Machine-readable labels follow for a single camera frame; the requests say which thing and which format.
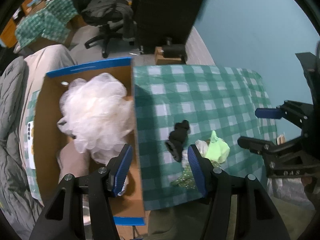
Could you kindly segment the green glitter scrub cloth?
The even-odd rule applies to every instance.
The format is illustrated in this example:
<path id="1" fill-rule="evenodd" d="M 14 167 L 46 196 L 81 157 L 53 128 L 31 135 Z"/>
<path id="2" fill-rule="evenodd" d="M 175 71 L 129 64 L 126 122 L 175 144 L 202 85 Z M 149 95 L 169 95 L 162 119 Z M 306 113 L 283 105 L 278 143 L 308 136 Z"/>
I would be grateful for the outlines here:
<path id="1" fill-rule="evenodd" d="M 187 159 L 182 160 L 182 167 L 183 171 L 181 175 L 177 179 L 173 180 L 170 185 L 175 187 L 182 187 L 188 190 L 196 190 L 197 186 L 195 183 L 195 179 Z"/>

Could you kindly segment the light green cloth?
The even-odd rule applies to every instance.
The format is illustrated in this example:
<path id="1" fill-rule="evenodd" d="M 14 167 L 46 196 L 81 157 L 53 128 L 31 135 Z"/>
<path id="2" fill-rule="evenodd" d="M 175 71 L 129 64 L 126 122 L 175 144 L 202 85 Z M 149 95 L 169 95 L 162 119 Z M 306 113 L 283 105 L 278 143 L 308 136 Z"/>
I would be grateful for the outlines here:
<path id="1" fill-rule="evenodd" d="M 212 131 L 206 143 L 207 149 L 205 150 L 204 156 L 218 164 L 224 163 L 230 153 L 228 144 L 222 138 L 218 137 L 215 131 Z"/>

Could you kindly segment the grey plastic bag bundle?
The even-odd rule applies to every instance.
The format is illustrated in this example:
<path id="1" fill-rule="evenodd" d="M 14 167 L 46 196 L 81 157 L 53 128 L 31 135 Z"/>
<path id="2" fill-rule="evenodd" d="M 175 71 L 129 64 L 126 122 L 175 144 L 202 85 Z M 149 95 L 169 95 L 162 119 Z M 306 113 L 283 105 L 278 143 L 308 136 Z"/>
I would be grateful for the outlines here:
<path id="1" fill-rule="evenodd" d="M 196 140 L 195 145 L 202 157 L 205 157 L 207 151 L 208 151 L 208 144 L 206 141 L 203 140 Z M 182 167 L 186 168 L 188 165 L 188 150 L 182 151 Z"/>

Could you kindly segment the black sock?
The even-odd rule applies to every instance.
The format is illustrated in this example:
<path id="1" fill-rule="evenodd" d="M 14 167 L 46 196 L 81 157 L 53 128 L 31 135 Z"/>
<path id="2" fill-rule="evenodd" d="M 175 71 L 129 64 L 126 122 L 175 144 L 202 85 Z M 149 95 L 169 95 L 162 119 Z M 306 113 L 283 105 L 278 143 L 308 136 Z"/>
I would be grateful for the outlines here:
<path id="1" fill-rule="evenodd" d="M 174 130 L 170 132 L 168 139 L 165 141 L 167 150 L 171 153 L 176 162 L 182 161 L 182 152 L 184 143 L 189 133 L 190 125 L 188 120 L 177 122 Z"/>

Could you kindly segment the green checkered tablecloth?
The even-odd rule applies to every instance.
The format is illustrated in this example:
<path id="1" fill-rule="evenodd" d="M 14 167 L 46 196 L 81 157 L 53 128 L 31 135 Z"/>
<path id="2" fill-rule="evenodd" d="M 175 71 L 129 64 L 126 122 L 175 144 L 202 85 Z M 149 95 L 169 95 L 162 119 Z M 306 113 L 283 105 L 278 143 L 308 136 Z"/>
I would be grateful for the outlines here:
<path id="1" fill-rule="evenodd" d="M 212 132 L 227 142 L 222 168 L 233 176 L 267 178 L 262 157 L 243 150 L 241 136 L 275 140 L 276 124 L 255 110 L 271 107 L 261 76 L 249 69 L 198 65 L 140 66 L 133 69 L 137 138 L 144 207 L 157 210 L 200 198 L 195 190 L 173 186 L 183 168 L 165 146 L 174 125 L 187 120 L 185 141 L 207 140 Z"/>

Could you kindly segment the white mesh bath pouf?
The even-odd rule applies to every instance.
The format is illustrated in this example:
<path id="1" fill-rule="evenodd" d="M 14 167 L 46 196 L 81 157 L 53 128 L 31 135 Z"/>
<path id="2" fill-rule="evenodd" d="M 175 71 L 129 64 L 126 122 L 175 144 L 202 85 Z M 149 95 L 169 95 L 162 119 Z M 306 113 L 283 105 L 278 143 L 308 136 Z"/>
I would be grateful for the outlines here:
<path id="1" fill-rule="evenodd" d="M 59 130 L 73 138 L 77 152 L 104 165 L 119 155 L 135 128 L 133 100 L 110 73 L 73 80 L 60 98 L 60 110 Z"/>

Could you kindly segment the blue cardboard box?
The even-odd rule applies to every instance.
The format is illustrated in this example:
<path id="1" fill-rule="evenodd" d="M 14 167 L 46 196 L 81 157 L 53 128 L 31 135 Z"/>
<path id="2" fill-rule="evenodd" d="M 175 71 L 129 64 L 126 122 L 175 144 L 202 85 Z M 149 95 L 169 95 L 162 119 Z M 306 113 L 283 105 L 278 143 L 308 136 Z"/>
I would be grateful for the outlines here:
<path id="1" fill-rule="evenodd" d="M 117 225 L 144 225 L 131 61 L 106 59 L 45 74 L 30 132 L 40 201 L 47 202 L 57 188 L 63 175 L 57 154 L 68 143 L 77 157 L 89 154 L 92 170 L 129 144 L 129 173 L 114 175 L 110 204 Z"/>

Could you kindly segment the white smartphone with stickers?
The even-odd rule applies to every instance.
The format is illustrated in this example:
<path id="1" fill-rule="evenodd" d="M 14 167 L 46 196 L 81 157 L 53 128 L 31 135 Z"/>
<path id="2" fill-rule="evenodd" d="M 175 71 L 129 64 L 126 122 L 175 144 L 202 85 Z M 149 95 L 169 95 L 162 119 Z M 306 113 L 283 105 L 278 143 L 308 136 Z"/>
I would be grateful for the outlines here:
<path id="1" fill-rule="evenodd" d="M 34 161 L 34 148 L 33 148 L 33 139 L 34 139 L 34 122 L 30 121 L 27 124 L 27 145 L 28 145 L 28 160 L 29 166 L 32 170 L 35 170 L 35 161 Z"/>

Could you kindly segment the grey quilted jacket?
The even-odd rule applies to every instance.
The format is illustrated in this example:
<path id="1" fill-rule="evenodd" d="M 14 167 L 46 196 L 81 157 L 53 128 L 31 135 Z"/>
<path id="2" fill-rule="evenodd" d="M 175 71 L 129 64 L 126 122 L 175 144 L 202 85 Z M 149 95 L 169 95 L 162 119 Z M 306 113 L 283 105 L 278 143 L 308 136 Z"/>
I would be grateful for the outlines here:
<path id="1" fill-rule="evenodd" d="M 21 239 L 29 239 L 42 211 L 31 195 L 21 160 L 19 126 L 27 77 L 21 56 L 1 76 L 1 211 Z"/>

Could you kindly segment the small brown cardboard box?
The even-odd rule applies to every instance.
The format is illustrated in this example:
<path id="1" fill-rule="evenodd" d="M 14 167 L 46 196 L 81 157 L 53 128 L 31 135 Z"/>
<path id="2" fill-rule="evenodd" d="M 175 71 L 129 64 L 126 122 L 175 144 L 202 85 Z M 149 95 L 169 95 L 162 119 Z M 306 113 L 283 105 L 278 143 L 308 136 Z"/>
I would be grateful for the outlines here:
<path id="1" fill-rule="evenodd" d="M 166 45 L 155 48 L 156 65 L 185 64 L 187 53 L 183 44 Z"/>

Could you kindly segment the beige cushion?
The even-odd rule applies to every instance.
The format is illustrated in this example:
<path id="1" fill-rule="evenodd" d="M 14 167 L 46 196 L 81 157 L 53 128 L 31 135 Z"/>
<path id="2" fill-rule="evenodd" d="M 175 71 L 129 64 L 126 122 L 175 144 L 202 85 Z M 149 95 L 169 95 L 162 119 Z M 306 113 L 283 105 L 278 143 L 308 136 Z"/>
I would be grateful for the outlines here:
<path id="1" fill-rule="evenodd" d="M 27 83 L 23 94 L 22 113 L 19 125 L 20 154 L 24 155 L 24 130 L 27 118 L 27 105 L 33 92 L 42 88 L 44 77 L 47 72 L 64 67 L 76 65 L 76 60 L 70 51 L 61 44 L 47 46 L 32 55 L 26 57 Z"/>

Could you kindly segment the black cabinet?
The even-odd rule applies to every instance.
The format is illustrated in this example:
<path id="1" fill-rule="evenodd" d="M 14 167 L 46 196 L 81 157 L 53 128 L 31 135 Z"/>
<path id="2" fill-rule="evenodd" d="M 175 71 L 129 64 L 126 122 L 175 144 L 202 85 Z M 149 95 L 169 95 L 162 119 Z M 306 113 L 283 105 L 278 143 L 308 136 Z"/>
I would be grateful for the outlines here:
<path id="1" fill-rule="evenodd" d="M 133 0 L 136 42 L 142 54 L 156 47 L 186 44 L 203 0 Z"/>

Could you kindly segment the black office chair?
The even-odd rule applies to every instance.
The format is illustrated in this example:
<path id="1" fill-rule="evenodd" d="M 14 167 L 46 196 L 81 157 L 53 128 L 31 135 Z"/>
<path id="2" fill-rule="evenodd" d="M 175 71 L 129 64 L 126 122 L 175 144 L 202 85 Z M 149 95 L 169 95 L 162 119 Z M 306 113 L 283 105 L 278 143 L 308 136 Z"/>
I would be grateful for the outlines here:
<path id="1" fill-rule="evenodd" d="M 85 48 L 99 40 L 103 41 L 102 57 L 108 58 L 107 46 L 113 38 L 123 39 L 134 45 L 136 25 L 133 10 L 126 0 L 91 0 L 79 14 L 85 23 L 99 27 L 100 33 L 85 42 Z"/>

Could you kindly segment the green checkered cloth on box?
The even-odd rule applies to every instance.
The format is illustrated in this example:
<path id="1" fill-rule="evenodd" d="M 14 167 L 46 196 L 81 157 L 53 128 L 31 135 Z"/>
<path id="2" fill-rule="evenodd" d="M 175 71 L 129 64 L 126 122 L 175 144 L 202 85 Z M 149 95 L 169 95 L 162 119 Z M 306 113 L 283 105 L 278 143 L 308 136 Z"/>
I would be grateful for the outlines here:
<path id="1" fill-rule="evenodd" d="M 39 38 L 64 44 L 71 29 L 67 23 L 78 12 L 72 0 L 50 0 L 44 7 L 23 18 L 17 25 L 15 36 L 21 48 L 27 47 Z"/>

